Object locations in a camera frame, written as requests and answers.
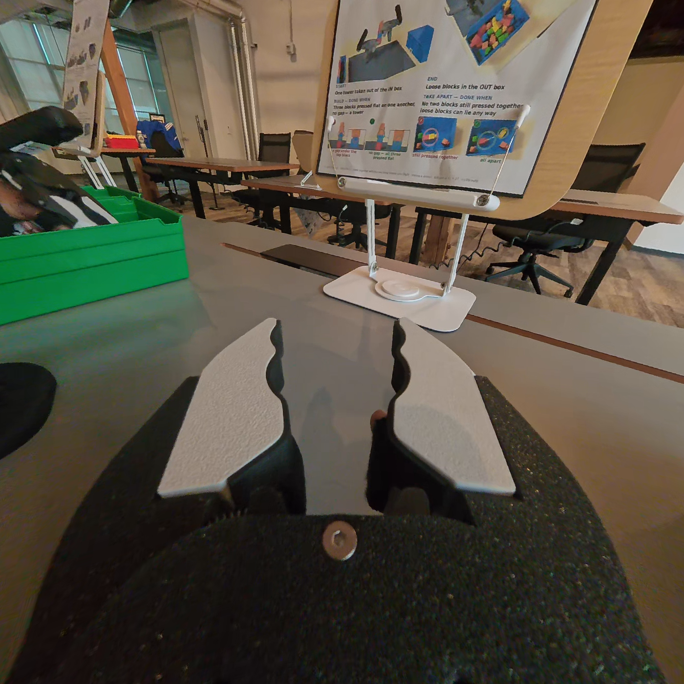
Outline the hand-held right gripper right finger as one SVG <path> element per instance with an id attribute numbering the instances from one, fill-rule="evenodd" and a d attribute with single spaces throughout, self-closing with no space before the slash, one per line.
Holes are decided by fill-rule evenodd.
<path id="1" fill-rule="evenodd" d="M 408 318 L 391 341 L 394 395 L 369 457 L 369 493 L 418 488 L 426 494 L 515 494 L 474 372 Z"/>

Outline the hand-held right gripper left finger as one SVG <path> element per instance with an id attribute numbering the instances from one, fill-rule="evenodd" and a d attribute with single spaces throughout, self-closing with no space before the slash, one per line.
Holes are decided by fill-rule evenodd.
<path id="1" fill-rule="evenodd" d="M 160 497 L 250 497 L 270 487 L 300 496 L 300 450 L 282 396 L 281 322 L 268 318 L 201 372 L 164 474 Z"/>

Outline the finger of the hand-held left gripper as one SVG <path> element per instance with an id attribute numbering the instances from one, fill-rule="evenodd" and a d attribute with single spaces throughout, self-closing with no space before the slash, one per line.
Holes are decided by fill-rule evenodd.
<path id="1" fill-rule="evenodd" d="M 69 200 L 49 201 L 45 207 L 45 230 L 71 230 L 87 227 L 87 215 L 81 207 Z"/>
<path id="2" fill-rule="evenodd" d="M 119 221 L 88 193 L 74 197 L 74 226 L 103 226 L 118 224 Z"/>

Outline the green plastic bin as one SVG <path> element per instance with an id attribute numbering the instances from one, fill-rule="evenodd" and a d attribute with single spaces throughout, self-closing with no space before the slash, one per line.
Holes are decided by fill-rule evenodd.
<path id="1" fill-rule="evenodd" d="M 140 194 L 82 188 L 117 223 L 1 238 L 1 324 L 189 277 L 181 215 Z"/>

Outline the wooden desk with black legs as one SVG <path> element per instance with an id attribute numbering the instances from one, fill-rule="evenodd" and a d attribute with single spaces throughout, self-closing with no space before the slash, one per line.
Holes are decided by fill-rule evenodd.
<path id="1" fill-rule="evenodd" d="M 258 192 L 261 222 L 272 230 L 280 230 L 282 233 L 291 235 L 290 210 L 304 209 L 312 211 L 316 216 L 328 216 L 333 222 L 335 209 L 330 207 L 331 201 L 363 202 L 361 198 L 348 196 L 340 192 L 328 192 L 325 190 L 305 190 L 297 188 L 302 176 L 278 176 L 273 178 L 258 178 L 244 181 L 246 187 Z M 273 209 L 278 207 L 280 219 L 276 223 L 273 217 Z M 403 205 L 391 204 L 387 201 L 375 202 L 375 218 L 389 218 L 388 236 L 383 242 L 375 239 L 376 244 L 386 248 L 386 257 L 396 259 L 399 239 L 399 225 L 401 209 Z M 415 221 L 414 234 L 409 256 L 410 263 L 418 263 L 421 257 L 423 241 L 425 239 L 427 214 L 418 212 Z"/>
<path id="2" fill-rule="evenodd" d="M 276 177 L 298 169 L 297 164 L 247 159 L 157 157 L 147 155 L 152 165 L 171 167 L 172 176 L 188 182 L 196 217 L 205 219 L 199 183 L 238 185 L 244 177 Z"/>
<path id="3" fill-rule="evenodd" d="M 552 206 L 550 210 L 547 211 L 571 212 L 574 213 L 576 216 L 591 214 L 616 218 L 626 218 L 629 223 L 629 230 L 631 229 L 634 223 L 638 223 L 643 227 L 649 227 L 655 224 L 669 224 L 678 227 L 681 227 L 683 225 L 683 214 L 680 211 L 672 209 L 664 205 L 660 201 L 656 201 L 647 196 L 631 195 L 626 193 L 605 193 L 582 190 L 570 190 L 566 193 L 565 197 L 563 197 L 554 206 Z M 517 222 L 524 220 L 486 217 L 482 212 L 479 211 L 476 212 L 474 216 L 472 216 L 472 219 L 478 223 L 482 223 L 492 227 L 496 225 L 503 225 L 505 221 Z M 514 248 L 506 245 L 504 241 L 500 238 L 498 239 L 500 240 L 503 247 Z"/>
<path id="4" fill-rule="evenodd" d="M 142 157 L 154 155 L 155 153 L 155 149 L 112 149 L 105 147 L 103 148 L 101 155 L 104 157 L 119 159 L 128 190 L 133 193 L 139 193 L 138 185 L 134 179 L 133 171 L 129 165 L 129 159 L 139 160 Z"/>

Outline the wooden board with picture sheet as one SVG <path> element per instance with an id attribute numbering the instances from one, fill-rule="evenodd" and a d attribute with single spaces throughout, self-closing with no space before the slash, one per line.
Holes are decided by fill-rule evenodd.
<path id="1" fill-rule="evenodd" d="M 61 155 L 78 160 L 93 186 L 102 190 L 114 179 L 101 158 L 105 132 L 105 77 L 100 56 L 109 13 L 108 1 L 74 1 L 64 63 L 62 107 L 82 127 L 61 147 Z"/>

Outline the slanted wooden beam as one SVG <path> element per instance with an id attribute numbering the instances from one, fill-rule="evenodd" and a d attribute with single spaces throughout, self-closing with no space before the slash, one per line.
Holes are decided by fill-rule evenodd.
<path id="1" fill-rule="evenodd" d="M 127 135 L 133 135 L 136 133 L 138 118 L 133 107 L 133 101 L 127 85 L 123 66 L 118 55 L 109 19 L 107 19 L 105 23 L 100 57 L 104 65 L 109 87 L 112 91 L 115 107 L 123 126 L 123 131 Z M 157 185 L 153 183 L 149 175 L 144 172 L 139 157 L 134 158 L 133 164 L 140 183 L 142 196 L 147 201 L 154 202 L 159 195 Z"/>

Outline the blue jacket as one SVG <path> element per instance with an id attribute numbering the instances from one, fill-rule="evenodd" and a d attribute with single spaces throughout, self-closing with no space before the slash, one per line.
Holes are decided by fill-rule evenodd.
<path id="1" fill-rule="evenodd" d="M 147 149 L 154 149 L 156 157 L 182 157 L 183 149 L 175 125 L 158 120 L 137 121 L 136 132 Z"/>

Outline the white document stand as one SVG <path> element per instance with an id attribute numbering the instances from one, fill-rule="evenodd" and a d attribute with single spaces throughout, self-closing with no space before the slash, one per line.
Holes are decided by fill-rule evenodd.
<path id="1" fill-rule="evenodd" d="M 367 219 L 367 273 L 363 268 L 341 276 L 323 292 L 334 299 L 379 312 L 395 319 L 408 318 L 416 325 L 435 332 L 456 331 L 469 314 L 476 295 L 457 288 L 454 282 L 470 214 L 492 213 L 500 199 L 494 190 L 475 193 L 464 190 L 437 190 L 397 185 L 368 178 L 338 177 L 338 188 L 364 200 Z M 461 213 L 457 248 L 448 279 L 440 284 L 381 268 L 375 252 L 375 200 L 400 197 L 409 203 L 424 202 L 432 209 L 445 207 Z"/>

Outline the black flat plate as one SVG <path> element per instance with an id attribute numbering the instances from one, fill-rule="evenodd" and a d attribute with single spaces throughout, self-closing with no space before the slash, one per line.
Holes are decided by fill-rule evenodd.
<path id="1" fill-rule="evenodd" d="M 259 255 L 264 259 L 291 268 L 305 269 L 332 278 L 340 278 L 360 268 L 361 276 L 369 278 L 367 264 L 295 244 L 284 244 L 270 248 L 259 252 Z"/>

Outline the black office chair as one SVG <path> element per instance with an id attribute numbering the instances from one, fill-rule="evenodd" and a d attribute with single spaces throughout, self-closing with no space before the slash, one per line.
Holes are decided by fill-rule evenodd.
<path id="1" fill-rule="evenodd" d="M 291 152 L 291 133 L 259 134 L 258 161 L 289 164 Z M 290 175 L 291 169 L 263 170 L 255 172 L 256 178 L 273 178 Z"/>
<path id="2" fill-rule="evenodd" d="M 368 238 L 363 232 L 367 210 L 363 202 L 331 201 L 335 209 L 333 222 L 335 232 L 328 237 L 328 243 L 343 248 L 353 245 L 356 249 L 368 250 Z"/>
<path id="3" fill-rule="evenodd" d="M 616 193 L 638 168 L 637 160 L 646 143 L 604 145 L 593 144 L 587 151 L 572 190 Z M 509 247 L 523 252 L 516 262 L 492 262 L 485 281 L 520 273 L 541 294 L 539 278 L 544 277 L 566 287 L 565 297 L 573 295 L 574 286 L 537 263 L 540 256 L 556 258 L 557 252 L 576 254 L 586 251 L 596 241 L 607 242 L 602 256 L 576 299 L 587 305 L 615 260 L 629 232 L 626 218 L 571 212 L 547 211 L 543 215 L 522 221 L 505 221 L 496 225 L 492 234 Z"/>

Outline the black round pad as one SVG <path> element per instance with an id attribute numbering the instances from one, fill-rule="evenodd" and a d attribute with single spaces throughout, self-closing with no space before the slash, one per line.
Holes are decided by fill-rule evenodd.
<path id="1" fill-rule="evenodd" d="M 30 441 L 46 423 L 57 381 L 43 366 L 1 364 L 1 458 Z"/>

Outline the wooden display board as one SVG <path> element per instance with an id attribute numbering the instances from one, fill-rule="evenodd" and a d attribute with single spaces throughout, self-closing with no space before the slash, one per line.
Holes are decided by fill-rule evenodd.
<path id="1" fill-rule="evenodd" d="M 523 197 L 512 198 L 494 193 L 500 199 L 499 209 L 492 213 L 482 212 L 484 215 L 530 218 L 551 209 L 570 189 L 652 4 L 652 1 L 596 1 L 584 41 Z M 317 152 L 322 140 L 336 7 L 337 1 L 329 12 L 323 39 L 312 149 L 312 170 L 315 174 Z M 323 190 L 351 196 L 338 188 L 337 176 L 319 179 Z M 432 209 L 424 202 L 409 203 L 400 197 L 375 201 Z M 438 209 L 459 212 L 445 207 Z"/>

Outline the printed instruction sheet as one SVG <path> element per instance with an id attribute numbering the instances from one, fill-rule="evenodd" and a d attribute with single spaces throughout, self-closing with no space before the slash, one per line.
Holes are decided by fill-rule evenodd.
<path id="1" fill-rule="evenodd" d="M 319 177 L 522 198 L 596 1 L 338 1 Z"/>

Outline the wooden post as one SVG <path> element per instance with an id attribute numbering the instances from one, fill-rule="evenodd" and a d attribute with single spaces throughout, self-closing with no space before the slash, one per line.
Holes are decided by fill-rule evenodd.
<path id="1" fill-rule="evenodd" d="M 447 261 L 454 240 L 454 228 L 458 228 L 456 218 L 431 215 L 426 224 L 425 240 L 421 262 L 426 266 L 439 266 Z"/>

